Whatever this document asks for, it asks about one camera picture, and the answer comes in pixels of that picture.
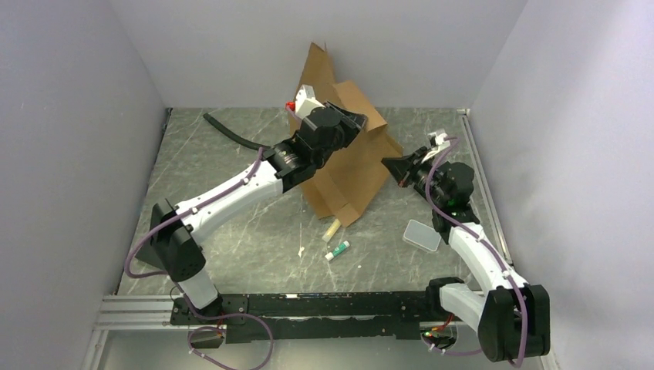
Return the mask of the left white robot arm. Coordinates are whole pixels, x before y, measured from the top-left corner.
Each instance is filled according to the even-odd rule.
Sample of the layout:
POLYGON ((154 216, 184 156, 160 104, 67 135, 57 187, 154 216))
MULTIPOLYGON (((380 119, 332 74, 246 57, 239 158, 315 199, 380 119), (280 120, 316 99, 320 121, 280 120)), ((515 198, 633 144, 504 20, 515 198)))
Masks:
POLYGON ((201 243, 237 212, 279 196, 314 177, 329 157, 349 146, 367 117, 330 102, 295 103, 299 128, 286 140, 258 150, 246 170, 192 199, 153 208, 148 233, 136 245, 149 245, 166 275, 189 299, 191 314, 210 324, 220 317, 222 297, 206 271, 201 243))

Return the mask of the aluminium frame rail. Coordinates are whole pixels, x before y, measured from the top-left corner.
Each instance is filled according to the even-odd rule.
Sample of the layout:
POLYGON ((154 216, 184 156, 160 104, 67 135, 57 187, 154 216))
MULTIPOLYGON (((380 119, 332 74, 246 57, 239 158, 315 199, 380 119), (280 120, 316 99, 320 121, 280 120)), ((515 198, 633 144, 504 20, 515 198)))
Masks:
POLYGON ((106 340, 113 331, 170 330, 174 303, 162 295, 107 295, 92 326, 81 369, 98 369, 106 340))

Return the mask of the brown cardboard box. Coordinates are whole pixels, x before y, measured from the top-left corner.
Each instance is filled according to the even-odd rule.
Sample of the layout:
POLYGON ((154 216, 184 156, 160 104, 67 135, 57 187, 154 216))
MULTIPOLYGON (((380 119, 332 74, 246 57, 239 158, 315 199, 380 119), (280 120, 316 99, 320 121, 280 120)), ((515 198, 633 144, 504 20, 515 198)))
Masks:
POLYGON ((300 185, 319 218, 333 216, 347 227, 364 213, 389 177, 385 157, 400 157, 403 147, 388 131, 387 122, 352 81, 337 82, 332 58, 311 43, 298 83, 313 87, 319 101, 367 117, 364 130, 345 149, 334 152, 313 178, 300 185))

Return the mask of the yellow marker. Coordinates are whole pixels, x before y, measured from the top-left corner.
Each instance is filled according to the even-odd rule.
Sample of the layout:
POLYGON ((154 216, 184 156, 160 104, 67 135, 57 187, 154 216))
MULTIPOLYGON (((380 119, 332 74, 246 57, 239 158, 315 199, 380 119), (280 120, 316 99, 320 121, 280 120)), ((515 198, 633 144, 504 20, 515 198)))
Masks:
POLYGON ((329 226, 328 230, 322 235, 322 240, 325 243, 328 243, 336 234, 336 232, 340 229, 342 226, 340 220, 334 219, 332 224, 329 226))

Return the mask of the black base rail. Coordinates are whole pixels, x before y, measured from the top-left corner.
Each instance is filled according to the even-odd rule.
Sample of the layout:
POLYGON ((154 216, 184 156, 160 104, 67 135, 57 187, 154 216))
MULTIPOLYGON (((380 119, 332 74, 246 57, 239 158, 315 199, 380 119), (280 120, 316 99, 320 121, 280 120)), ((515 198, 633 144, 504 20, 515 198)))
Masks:
POLYGON ((174 327, 221 325, 228 344, 251 341, 390 336, 413 340, 449 313, 423 291, 224 294, 195 316, 183 298, 170 312, 174 327))

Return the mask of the green white glue stick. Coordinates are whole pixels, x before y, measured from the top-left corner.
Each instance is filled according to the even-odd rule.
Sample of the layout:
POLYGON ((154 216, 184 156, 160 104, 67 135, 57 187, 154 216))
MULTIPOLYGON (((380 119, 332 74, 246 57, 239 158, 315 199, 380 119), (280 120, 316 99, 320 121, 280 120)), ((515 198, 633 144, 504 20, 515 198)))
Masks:
POLYGON ((350 243, 346 240, 340 243, 337 247, 335 247, 333 250, 328 252, 325 255, 325 259, 327 261, 332 261, 334 258, 338 257, 340 254, 342 254, 344 251, 346 251, 350 247, 350 243))

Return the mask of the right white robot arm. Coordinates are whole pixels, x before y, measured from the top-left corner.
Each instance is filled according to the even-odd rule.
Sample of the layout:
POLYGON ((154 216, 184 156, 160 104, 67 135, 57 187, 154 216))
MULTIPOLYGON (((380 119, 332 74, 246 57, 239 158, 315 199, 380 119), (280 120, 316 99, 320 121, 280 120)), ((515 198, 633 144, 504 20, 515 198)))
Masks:
POLYGON ((481 293, 457 277, 430 281, 427 314, 443 320, 449 314, 477 334, 482 352, 492 362, 519 366, 525 358, 551 350, 550 297, 539 284, 529 284, 499 254, 485 235, 470 205, 474 169, 450 162, 421 147, 383 166, 400 187, 413 188, 431 207, 433 229, 468 266, 481 293))

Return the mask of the left black foam pad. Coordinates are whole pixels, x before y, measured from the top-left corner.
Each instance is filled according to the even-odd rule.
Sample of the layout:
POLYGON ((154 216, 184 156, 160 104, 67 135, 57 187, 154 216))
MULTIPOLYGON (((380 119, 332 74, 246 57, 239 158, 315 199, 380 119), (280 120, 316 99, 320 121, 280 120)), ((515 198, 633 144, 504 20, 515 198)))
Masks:
POLYGON ((166 271, 168 244, 167 241, 150 238, 137 252, 136 259, 150 265, 158 271, 166 271))

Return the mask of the clear plastic lid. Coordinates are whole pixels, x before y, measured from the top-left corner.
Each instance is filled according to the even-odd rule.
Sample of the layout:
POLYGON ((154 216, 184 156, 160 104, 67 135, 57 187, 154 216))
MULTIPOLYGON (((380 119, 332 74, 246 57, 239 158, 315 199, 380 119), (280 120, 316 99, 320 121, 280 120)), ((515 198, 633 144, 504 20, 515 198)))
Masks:
POLYGON ((437 251, 442 238, 431 226, 417 220, 409 220, 403 232, 403 240, 423 251, 433 253, 437 251))

